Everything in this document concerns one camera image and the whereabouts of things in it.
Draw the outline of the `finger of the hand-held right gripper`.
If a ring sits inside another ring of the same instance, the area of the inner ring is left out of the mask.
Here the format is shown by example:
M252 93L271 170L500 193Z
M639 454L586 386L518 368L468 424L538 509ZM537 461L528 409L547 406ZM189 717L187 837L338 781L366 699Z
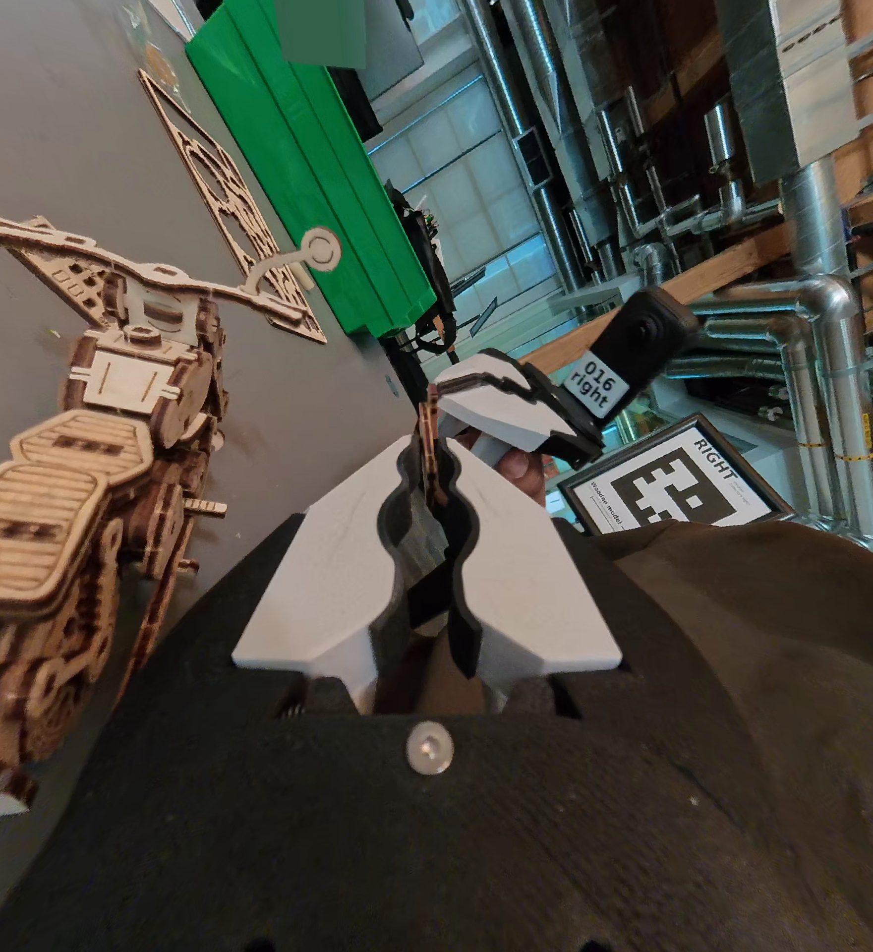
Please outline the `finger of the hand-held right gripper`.
M511 449L532 453L557 432L557 413L546 404L530 402L495 387L477 387L438 397L438 434L463 439L477 433L470 451L495 467Z
M486 350L455 363L430 385L436 396L490 388L506 396L550 396L549 383L501 351Z

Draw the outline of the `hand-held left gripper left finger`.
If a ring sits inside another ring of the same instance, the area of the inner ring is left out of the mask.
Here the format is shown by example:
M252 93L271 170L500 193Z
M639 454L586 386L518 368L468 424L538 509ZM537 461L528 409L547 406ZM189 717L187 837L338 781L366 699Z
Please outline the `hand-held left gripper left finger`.
M236 666L337 679L371 712L409 641L398 545L417 453L416 438L400 438L309 507L233 650Z

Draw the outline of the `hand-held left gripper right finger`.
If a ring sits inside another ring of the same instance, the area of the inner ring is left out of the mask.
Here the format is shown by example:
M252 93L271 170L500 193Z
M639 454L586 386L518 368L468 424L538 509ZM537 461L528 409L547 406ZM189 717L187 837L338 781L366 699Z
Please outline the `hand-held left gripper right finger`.
M555 521L455 439L436 444L455 663L499 696L623 659Z

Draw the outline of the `wooden model piece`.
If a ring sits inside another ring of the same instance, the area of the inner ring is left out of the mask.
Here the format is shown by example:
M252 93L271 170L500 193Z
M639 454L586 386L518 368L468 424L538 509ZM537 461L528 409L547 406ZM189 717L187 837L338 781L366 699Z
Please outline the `wooden model piece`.
M420 485L430 510L448 504L448 496L440 481L438 458L438 394L435 387L428 389L425 400L418 407L417 440Z

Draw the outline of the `silver elbow pipe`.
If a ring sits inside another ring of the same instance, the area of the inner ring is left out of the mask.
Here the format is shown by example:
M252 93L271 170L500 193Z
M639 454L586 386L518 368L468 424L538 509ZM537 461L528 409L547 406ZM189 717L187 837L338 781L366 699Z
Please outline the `silver elbow pipe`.
M869 398L869 387L863 384L865 325L860 299L847 278L826 274L739 285L704 296L691 308L707 319L710 337L716 317L794 316L809 328L828 421L842 426L848 419L863 416L862 400Z

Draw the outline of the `grey desk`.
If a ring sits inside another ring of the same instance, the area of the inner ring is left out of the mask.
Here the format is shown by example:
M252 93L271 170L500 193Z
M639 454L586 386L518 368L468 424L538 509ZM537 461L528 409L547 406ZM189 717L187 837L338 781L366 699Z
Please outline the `grey desk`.
M121 2L0 1L0 216L42 215L134 261L242 282L137 77ZM409 401L380 343L347 335L320 290L307 294L327 342L219 305L230 395L225 444L168 632L291 514L408 430ZM73 341L85 322L0 247L0 463L9 441L58 411Z

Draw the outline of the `person's right hand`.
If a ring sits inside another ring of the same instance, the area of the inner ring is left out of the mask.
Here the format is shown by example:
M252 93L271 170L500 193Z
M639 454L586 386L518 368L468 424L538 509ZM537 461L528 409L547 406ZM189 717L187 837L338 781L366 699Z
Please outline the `person's right hand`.
M546 508L546 474L542 454L518 447L509 449L494 467L507 482Z

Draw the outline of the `black framed marker sign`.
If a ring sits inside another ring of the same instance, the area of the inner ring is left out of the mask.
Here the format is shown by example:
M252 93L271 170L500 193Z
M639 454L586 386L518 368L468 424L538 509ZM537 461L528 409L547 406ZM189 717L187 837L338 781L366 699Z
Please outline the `black framed marker sign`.
M666 522L740 527L795 515L701 413L599 459L561 482L559 492L594 535Z

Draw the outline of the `green plastic bin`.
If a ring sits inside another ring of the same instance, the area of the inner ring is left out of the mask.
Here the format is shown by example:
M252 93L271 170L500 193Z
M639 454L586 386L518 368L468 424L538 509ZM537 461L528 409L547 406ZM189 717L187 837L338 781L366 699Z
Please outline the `green plastic bin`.
M316 282L340 327L392 337L433 288L327 70L284 60L274 7L223 2L186 54L290 237L339 238L339 265Z

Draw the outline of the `wooden motorcycle model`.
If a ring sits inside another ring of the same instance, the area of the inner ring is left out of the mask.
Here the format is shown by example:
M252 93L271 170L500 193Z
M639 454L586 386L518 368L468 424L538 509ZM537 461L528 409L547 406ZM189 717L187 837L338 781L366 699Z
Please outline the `wooden motorcycle model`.
M136 263L46 219L0 218L0 245L91 329L77 340L62 411L15 435L0 465L0 817L28 812L26 767L60 746L111 654L121 573L157 584L124 684L156 648L197 517L223 518L205 497L219 424L226 334L217 300L303 333L305 303L278 296L272 271L334 270L335 232L253 263L243 284Z

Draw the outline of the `wooden parts sheet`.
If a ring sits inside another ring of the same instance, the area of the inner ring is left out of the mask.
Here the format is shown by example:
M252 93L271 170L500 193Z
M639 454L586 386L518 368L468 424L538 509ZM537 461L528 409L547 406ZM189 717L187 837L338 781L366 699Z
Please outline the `wooden parts sheet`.
M276 239L257 207L232 157L143 68L137 77L157 117L185 166L217 229L246 279L252 267L279 251ZM272 268L259 284L259 294L277 305L267 320L307 340L325 344L304 290L292 266Z

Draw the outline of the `silver ventilation duct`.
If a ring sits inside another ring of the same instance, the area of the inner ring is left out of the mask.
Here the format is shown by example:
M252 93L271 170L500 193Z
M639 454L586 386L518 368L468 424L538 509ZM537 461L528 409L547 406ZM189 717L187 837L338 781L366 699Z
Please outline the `silver ventilation duct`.
M800 301L811 326L841 509L850 532L873 541L873 402L860 300L848 279L846 226L834 160L779 181Z

